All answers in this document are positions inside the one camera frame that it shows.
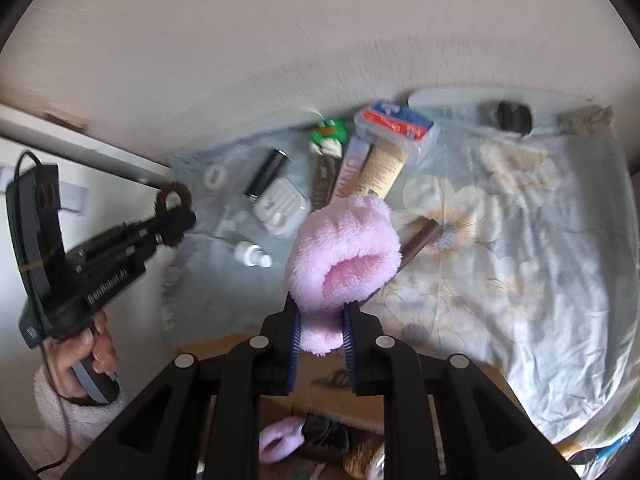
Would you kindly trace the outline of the person left hand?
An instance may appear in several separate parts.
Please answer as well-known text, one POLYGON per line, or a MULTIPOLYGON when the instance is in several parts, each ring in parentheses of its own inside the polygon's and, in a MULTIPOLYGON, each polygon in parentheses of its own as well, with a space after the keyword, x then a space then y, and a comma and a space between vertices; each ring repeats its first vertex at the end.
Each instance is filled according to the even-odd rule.
POLYGON ((73 366, 83 359, 91 360, 91 368, 100 376, 114 379, 118 359, 113 339, 107 329, 107 315, 99 310, 93 315, 94 330, 87 328, 76 336, 56 342, 48 338, 44 342, 50 376, 55 390, 62 398, 79 403, 88 394, 73 373, 73 366))

